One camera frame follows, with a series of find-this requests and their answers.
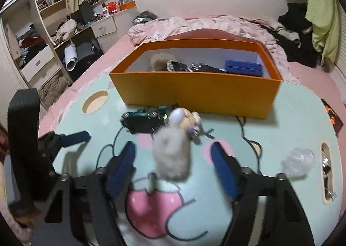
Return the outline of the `fluffy white tail doll keychain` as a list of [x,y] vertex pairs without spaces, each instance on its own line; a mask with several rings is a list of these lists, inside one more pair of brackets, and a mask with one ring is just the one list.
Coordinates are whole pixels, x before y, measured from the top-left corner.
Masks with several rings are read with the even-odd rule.
[[191,139],[199,136],[201,118],[198,112],[175,108],[168,124],[153,134],[152,154],[155,170],[168,180],[185,180],[191,165]]

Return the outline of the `black lace fabric item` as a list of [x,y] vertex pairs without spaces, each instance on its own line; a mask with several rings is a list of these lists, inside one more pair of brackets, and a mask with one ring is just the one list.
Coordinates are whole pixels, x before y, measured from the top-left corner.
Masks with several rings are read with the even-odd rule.
[[166,68],[169,72],[189,72],[185,64],[173,60],[167,62]]

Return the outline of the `blue metal tin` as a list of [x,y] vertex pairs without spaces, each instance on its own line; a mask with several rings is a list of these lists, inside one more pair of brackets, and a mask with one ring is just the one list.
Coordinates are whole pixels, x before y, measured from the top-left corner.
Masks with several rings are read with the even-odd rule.
[[254,62],[226,60],[225,71],[237,75],[263,76],[262,65]]

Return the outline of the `black pouch red emblem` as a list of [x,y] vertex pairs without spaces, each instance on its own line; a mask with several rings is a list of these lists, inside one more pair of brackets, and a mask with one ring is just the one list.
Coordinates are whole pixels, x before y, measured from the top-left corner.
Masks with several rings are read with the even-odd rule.
[[225,74],[226,72],[224,70],[220,70],[218,68],[209,66],[209,65],[203,65],[199,68],[199,72],[208,72],[208,73],[219,73],[219,74]]

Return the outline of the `crumpled clear plastic wrap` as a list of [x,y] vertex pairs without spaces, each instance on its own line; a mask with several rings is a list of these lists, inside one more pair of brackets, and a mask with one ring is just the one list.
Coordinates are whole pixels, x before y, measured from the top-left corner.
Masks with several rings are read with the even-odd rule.
[[282,173],[290,179],[306,176],[315,164],[314,152],[310,149],[294,148],[282,160]]

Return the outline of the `white rolled paper tube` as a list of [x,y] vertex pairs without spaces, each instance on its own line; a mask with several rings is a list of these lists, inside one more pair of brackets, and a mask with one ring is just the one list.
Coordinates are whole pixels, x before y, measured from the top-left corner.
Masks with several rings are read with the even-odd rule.
[[74,68],[78,62],[78,56],[77,56],[77,50],[76,50],[75,44],[70,43],[64,49],[64,58],[65,58],[66,70],[67,71],[74,70]]

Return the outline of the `white shelf unit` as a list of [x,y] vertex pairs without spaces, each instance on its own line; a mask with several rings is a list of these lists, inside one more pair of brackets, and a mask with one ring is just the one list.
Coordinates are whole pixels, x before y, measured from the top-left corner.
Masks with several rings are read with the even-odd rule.
[[72,84],[36,0],[6,0],[1,7],[1,31],[15,70],[27,87],[40,90],[57,74]]

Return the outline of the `white desk drawer unit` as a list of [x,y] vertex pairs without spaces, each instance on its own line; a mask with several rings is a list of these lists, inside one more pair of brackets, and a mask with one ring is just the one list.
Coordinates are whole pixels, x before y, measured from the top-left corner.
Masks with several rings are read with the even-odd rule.
[[101,50],[107,52],[119,39],[127,35],[139,12],[136,7],[105,17],[91,25]]

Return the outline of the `brown furry item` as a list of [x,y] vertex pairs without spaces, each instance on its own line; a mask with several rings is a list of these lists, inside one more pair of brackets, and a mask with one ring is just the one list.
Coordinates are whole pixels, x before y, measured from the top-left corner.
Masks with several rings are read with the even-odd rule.
[[178,62],[179,60],[172,54],[164,52],[156,53],[150,58],[151,70],[155,72],[166,72],[168,71],[167,63],[172,61]]

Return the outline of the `red item on desk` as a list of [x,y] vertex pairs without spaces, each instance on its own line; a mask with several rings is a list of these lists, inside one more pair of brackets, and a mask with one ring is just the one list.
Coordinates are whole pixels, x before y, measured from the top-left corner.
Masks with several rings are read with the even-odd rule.
[[106,4],[109,14],[115,14],[119,11],[119,5],[117,2],[109,2]]

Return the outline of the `pink floral quilt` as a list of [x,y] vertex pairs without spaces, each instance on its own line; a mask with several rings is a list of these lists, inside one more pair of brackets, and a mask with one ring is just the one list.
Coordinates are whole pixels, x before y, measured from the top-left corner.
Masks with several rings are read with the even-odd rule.
[[268,30],[259,24],[249,22],[237,16],[217,16],[184,19],[172,17],[165,20],[152,20],[132,26],[128,31],[130,41],[134,45],[143,42],[160,41],[171,36],[201,30],[219,30],[241,39],[252,39],[261,42],[272,56],[280,75],[286,82],[298,84],[299,79],[290,73],[284,49]]

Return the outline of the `small orange box on desk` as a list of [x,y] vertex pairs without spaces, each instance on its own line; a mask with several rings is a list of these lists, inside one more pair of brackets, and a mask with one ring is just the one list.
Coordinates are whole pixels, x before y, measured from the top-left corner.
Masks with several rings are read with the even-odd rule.
[[135,3],[135,1],[131,1],[131,2],[119,5],[119,7],[120,7],[120,10],[123,11],[123,10],[127,10],[130,8],[136,7],[136,3]]

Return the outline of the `black clothes pile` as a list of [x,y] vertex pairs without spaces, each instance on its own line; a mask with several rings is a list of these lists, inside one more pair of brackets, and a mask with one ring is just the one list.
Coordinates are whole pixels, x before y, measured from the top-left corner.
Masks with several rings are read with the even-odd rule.
[[288,3],[288,11],[261,25],[284,49],[288,62],[315,68],[321,59],[312,45],[312,23],[306,19],[307,3]]

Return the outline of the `dark red pillow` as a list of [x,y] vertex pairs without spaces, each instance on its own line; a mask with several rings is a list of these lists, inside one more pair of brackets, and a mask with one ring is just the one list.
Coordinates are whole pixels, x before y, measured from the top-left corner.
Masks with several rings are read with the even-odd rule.
[[177,39],[191,39],[191,38],[203,38],[203,39],[222,39],[222,40],[235,40],[235,41],[247,41],[247,42],[255,42],[260,44],[265,52],[270,53],[266,46],[258,40],[254,40],[251,38],[241,37],[235,34],[231,34],[229,32],[225,32],[222,30],[211,29],[211,28],[202,28],[197,30],[190,30],[187,32],[183,32],[181,34],[170,35],[165,40],[177,40]]

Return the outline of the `green hanging cloth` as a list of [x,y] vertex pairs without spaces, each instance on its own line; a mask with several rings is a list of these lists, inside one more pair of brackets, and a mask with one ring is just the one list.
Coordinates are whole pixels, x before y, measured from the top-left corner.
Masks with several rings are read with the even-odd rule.
[[312,45],[324,58],[335,63],[340,46],[338,0],[307,0],[306,19],[312,24]]

